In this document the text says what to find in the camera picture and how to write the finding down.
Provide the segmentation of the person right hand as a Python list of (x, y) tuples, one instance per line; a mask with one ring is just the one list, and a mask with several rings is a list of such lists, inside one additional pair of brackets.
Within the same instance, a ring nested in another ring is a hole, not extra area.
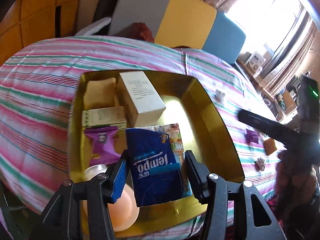
[(295, 160), (291, 157), (287, 150), (281, 151), (278, 154), (280, 162), (276, 167), (276, 184), (275, 194), (276, 200), (285, 201), (289, 205), (294, 206), (306, 204), (315, 191), (317, 178), (314, 172), (309, 168), (307, 171), (298, 173), (294, 169)]

